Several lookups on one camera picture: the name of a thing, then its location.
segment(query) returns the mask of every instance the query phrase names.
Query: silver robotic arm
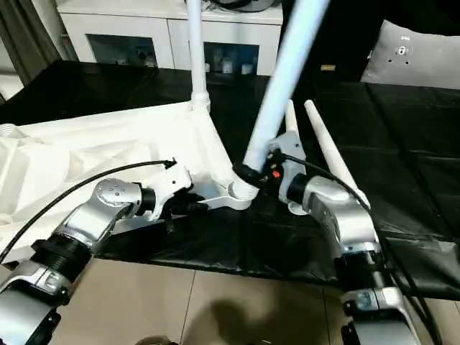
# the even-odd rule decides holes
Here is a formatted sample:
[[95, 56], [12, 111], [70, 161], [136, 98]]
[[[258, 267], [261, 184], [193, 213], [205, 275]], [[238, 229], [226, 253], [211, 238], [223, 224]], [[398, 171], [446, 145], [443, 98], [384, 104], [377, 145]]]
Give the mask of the silver robotic arm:
[[150, 211], [162, 213], [166, 201], [191, 186], [188, 171], [173, 165], [156, 176], [153, 188], [122, 180], [102, 180], [90, 199], [73, 210], [47, 240], [36, 241], [34, 255], [0, 285], [0, 345], [48, 344], [60, 322], [74, 283], [110, 236], [115, 223]]
[[344, 345], [420, 345], [403, 294], [385, 267], [368, 211], [344, 187], [309, 175], [285, 155], [305, 159], [295, 132], [270, 142], [262, 173], [246, 165], [234, 170], [245, 182], [275, 194], [293, 213], [301, 209], [326, 230], [344, 312], [352, 322], [342, 328]]

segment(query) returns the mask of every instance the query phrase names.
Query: white furniture part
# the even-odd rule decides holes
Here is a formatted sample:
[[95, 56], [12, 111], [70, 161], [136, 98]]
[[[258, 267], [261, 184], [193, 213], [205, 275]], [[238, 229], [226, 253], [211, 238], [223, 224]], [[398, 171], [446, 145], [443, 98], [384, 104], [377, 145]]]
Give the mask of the white furniture part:
[[[187, 21], [171, 19], [168, 25], [175, 68], [190, 70]], [[275, 71], [280, 32], [278, 25], [203, 22], [205, 43], [258, 46], [257, 75], [272, 75]]]
[[97, 62], [88, 34], [148, 37], [152, 40], [158, 67], [174, 68], [166, 19], [97, 14], [61, 14], [61, 17], [82, 62]]
[[[57, 9], [80, 61], [96, 62], [87, 34], [149, 37], [159, 67], [190, 70], [183, 0], [61, 0]], [[204, 42], [256, 46], [257, 74], [273, 73], [282, 25], [280, 6], [246, 14], [205, 11], [202, 22]]]

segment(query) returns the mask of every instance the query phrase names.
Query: cabinet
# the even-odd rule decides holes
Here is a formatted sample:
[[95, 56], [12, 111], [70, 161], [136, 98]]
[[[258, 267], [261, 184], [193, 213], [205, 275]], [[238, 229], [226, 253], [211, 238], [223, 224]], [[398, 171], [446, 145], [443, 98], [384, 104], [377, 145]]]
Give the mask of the cabinet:
[[[168, 20], [175, 68], [190, 70], [186, 20]], [[280, 39], [276, 25], [203, 22], [209, 72], [271, 75]]]
[[166, 19], [61, 14], [78, 59], [174, 68]]
[[[61, 0], [57, 8], [78, 59], [92, 63], [190, 70], [183, 0]], [[282, 9], [202, 14], [210, 73], [271, 75]]]

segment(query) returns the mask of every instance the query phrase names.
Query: white pillow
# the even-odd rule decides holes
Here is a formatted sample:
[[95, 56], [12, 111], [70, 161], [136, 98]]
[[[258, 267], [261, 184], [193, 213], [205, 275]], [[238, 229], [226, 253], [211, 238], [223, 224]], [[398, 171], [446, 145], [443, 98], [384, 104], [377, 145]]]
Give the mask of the white pillow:
[[421, 34], [385, 20], [361, 81], [460, 89], [460, 36]]

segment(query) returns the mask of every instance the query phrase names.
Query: black tablecloth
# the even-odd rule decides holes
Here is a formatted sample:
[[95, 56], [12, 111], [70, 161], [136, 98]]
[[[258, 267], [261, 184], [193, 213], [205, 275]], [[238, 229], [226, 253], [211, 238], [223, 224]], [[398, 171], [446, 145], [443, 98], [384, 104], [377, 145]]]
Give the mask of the black tablecloth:
[[[246, 149], [267, 79], [212, 76], [211, 117], [232, 160]], [[30, 124], [190, 99], [190, 73], [57, 62], [0, 107]], [[302, 102], [313, 97], [391, 244], [427, 297], [460, 299], [460, 92], [364, 83], [301, 86], [301, 139], [324, 165]], [[334, 285], [326, 237], [311, 217], [260, 195], [251, 208], [113, 236], [101, 257]]]

